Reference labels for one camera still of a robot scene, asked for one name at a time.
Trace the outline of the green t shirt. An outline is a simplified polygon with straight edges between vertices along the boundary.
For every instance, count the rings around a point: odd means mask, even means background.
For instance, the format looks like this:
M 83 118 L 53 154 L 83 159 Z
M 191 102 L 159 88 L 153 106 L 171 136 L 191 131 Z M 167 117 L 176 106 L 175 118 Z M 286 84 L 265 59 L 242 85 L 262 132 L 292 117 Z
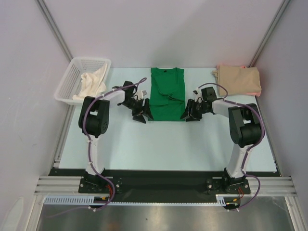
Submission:
M 153 121 L 182 121 L 185 96 L 184 69 L 151 68 L 149 105 Z

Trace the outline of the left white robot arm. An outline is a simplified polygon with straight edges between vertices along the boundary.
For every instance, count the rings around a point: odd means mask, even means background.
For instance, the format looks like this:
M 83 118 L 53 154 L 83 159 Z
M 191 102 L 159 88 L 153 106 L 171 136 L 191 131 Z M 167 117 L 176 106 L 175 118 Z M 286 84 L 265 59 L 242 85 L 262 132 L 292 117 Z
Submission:
M 78 125 L 82 133 L 88 138 L 88 165 L 86 173 L 94 176 L 89 186 L 95 192 L 102 192 L 106 188 L 106 180 L 101 177 L 105 167 L 98 165 L 98 142 L 100 136 L 105 134 L 109 126 L 110 108 L 112 106 L 125 106 L 131 110 L 132 119 L 143 124 L 146 118 L 152 120 L 153 115 L 146 99 L 147 92 L 138 90 L 138 86 L 145 82 L 142 78 L 137 83 L 125 81 L 123 86 L 115 86 L 111 91 L 98 97 L 85 97 Z

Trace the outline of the white plastic basket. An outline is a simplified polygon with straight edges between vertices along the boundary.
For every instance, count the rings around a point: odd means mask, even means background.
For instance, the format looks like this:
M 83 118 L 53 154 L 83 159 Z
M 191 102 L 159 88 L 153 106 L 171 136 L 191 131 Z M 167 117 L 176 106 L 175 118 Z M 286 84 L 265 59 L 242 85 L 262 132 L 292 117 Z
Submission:
M 54 94 L 55 100 L 68 105 L 82 105 L 82 100 L 73 99 L 73 96 L 79 94 L 81 91 L 81 75 L 83 73 L 93 73 L 104 66 L 106 70 L 104 71 L 103 83 L 105 83 L 111 64 L 111 60 L 107 58 L 73 58 L 56 89 Z

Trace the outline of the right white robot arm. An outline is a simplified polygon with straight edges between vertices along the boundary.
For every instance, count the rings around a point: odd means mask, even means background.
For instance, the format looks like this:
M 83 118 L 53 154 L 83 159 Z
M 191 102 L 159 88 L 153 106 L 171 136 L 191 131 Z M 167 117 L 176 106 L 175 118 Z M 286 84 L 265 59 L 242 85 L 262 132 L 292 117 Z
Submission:
M 195 99 L 189 99 L 181 119 L 200 121 L 203 114 L 221 115 L 229 120 L 233 150 L 224 169 L 222 188 L 227 193 L 235 192 L 246 178 L 246 165 L 250 151 L 261 143 L 265 129 L 255 104 L 242 104 L 218 98 L 213 87 L 198 88 Z

